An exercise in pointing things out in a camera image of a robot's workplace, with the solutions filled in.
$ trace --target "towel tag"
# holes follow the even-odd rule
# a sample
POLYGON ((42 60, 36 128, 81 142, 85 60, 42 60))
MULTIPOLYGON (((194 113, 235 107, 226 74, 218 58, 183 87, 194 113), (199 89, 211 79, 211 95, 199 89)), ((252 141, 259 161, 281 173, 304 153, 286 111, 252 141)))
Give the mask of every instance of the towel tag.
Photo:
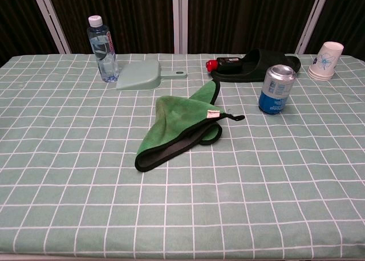
POLYGON ((208 110, 208 114, 206 115, 207 119, 212 119, 214 117, 219 117, 221 112, 219 110, 208 110))

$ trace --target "dark curtain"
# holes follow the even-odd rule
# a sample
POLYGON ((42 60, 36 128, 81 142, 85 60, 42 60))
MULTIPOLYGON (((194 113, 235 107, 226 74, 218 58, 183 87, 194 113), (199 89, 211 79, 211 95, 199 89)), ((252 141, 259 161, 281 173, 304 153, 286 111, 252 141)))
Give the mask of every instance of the dark curtain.
POLYGON ((92 53, 88 17, 100 15, 117 53, 173 53, 172 0, 52 0, 72 53, 92 53))
POLYGON ((58 53, 36 0, 1 0, 0 66, 11 57, 58 53))
POLYGON ((326 0, 306 53, 317 54, 329 40, 344 45, 342 54, 365 60, 365 0, 326 0))
POLYGON ((189 0, 189 53, 294 52, 315 0, 189 0))

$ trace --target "dustpan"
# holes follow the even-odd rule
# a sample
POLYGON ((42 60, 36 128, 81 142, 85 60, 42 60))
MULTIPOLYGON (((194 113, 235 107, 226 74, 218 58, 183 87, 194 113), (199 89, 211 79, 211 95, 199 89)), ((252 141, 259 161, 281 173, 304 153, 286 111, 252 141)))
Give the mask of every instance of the dustpan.
POLYGON ((185 71, 161 71, 157 60, 144 60, 127 64, 121 70, 116 89, 149 90, 158 87, 161 79, 185 79, 185 71))

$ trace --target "blue can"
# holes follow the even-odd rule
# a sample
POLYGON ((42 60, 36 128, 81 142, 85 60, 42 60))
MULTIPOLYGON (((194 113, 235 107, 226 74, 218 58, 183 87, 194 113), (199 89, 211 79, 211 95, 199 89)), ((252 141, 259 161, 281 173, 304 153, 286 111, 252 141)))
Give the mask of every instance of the blue can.
POLYGON ((277 114, 285 106, 297 74, 289 66, 277 64, 266 71, 258 106, 267 114, 277 114))

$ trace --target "water bottle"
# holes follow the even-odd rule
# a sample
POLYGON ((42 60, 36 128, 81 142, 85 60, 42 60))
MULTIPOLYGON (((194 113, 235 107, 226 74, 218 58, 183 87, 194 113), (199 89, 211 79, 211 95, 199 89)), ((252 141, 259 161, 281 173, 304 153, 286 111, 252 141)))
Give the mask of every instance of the water bottle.
POLYGON ((96 56, 102 79, 107 83, 117 81, 119 69, 109 27, 103 25, 100 16, 90 16, 88 20, 90 27, 87 29, 87 35, 89 36, 92 52, 96 56))

